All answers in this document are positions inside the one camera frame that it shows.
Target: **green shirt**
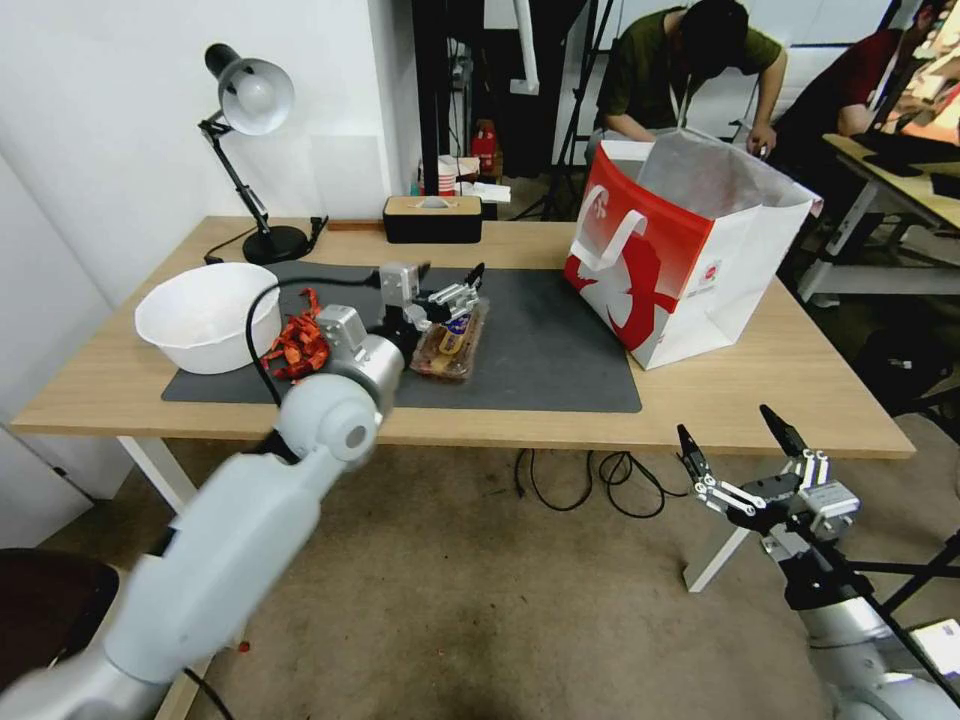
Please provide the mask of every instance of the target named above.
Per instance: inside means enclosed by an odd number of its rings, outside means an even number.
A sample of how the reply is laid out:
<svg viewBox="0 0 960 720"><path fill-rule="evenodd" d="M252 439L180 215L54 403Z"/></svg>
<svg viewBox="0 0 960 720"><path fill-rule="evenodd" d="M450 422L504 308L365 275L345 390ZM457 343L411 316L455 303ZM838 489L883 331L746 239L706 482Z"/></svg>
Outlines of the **green shirt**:
<svg viewBox="0 0 960 720"><path fill-rule="evenodd" d="M677 126L677 115L669 95L670 44L663 29L663 19L681 9L661 10L642 17L620 36L600 86L594 127L603 127L604 115L624 113L650 130ZM743 53L732 64L744 75L755 75L770 67L780 56L780 51L777 43L750 28L743 43ZM690 97L702 85L703 81L691 83Z"/></svg>

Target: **computer monitor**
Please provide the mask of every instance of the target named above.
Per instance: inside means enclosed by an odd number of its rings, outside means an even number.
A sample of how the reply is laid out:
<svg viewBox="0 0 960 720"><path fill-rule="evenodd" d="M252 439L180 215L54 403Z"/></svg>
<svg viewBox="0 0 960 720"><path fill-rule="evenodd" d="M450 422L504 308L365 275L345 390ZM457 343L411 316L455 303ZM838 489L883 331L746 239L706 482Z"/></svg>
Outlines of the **computer monitor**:
<svg viewBox="0 0 960 720"><path fill-rule="evenodd" d="M960 2L947 2L906 71L893 78L873 128L855 139L865 158L898 175L910 164L960 160Z"/></svg>

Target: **lamp shade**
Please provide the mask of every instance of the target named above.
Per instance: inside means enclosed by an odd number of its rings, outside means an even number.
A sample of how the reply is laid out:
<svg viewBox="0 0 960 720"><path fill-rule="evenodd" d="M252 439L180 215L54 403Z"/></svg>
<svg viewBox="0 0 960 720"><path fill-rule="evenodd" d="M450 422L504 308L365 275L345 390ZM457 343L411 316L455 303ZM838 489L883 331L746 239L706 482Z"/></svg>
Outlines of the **lamp shade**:
<svg viewBox="0 0 960 720"><path fill-rule="evenodd" d="M207 68L217 78L223 116L237 132L266 135L287 119L293 108L293 83L266 60L241 58L229 45L207 48Z"/></svg>

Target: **cooked crayfish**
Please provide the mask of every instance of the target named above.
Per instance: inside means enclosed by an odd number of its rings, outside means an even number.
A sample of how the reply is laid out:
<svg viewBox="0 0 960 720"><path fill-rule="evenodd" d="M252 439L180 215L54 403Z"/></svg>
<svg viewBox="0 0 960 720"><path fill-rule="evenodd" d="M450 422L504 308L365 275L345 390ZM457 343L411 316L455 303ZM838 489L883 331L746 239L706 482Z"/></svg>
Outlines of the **cooked crayfish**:
<svg viewBox="0 0 960 720"><path fill-rule="evenodd" d="M299 380L323 367L330 354L327 341L317 326L316 317L323 309L317 301L317 291L313 288L303 290L310 307L299 315L290 315L286 326L273 341L270 350L260 359L264 369L269 369L270 361L282 357L287 366L275 370L273 376L278 380Z"/></svg>

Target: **lamp arm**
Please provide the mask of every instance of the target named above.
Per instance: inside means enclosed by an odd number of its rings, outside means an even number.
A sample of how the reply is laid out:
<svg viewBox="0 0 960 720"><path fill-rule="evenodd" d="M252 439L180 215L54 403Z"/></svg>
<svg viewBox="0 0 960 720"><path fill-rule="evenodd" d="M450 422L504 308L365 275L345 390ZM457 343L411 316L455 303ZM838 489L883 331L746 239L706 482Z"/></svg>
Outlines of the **lamp arm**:
<svg viewBox="0 0 960 720"><path fill-rule="evenodd" d="M233 185L237 189L237 194L240 196L240 199L243 200L247 211L253 215L254 220L257 221L257 232L260 234L260 237L269 240L270 226L267 224L267 220L269 219L267 208L260 202L260 198L257 197L253 189L240 179L237 171L233 169L229 158L227 158L226 153L223 152L223 148L220 147L220 138L233 129L229 125L218 122L220 117L222 117L222 113L214 113L206 120L201 120L198 127L207 139L207 142L210 143L213 151L217 154L217 157L223 164L224 170L227 171L227 175L229 175L233 181Z"/></svg>

